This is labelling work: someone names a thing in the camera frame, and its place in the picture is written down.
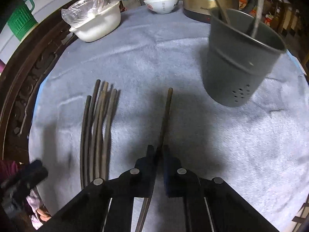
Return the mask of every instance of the utensil holder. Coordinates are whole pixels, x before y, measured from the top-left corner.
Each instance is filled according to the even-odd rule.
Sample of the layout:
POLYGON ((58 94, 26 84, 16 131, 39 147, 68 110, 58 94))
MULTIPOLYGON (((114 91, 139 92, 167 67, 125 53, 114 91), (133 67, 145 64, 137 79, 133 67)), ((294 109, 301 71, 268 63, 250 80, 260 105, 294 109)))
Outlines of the utensil holder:
POLYGON ((220 9, 211 9, 211 33, 203 84, 218 103, 237 107, 245 104, 286 51, 281 37, 260 22, 256 38, 245 32, 254 17, 227 9, 231 25, 219 19, 220 9))

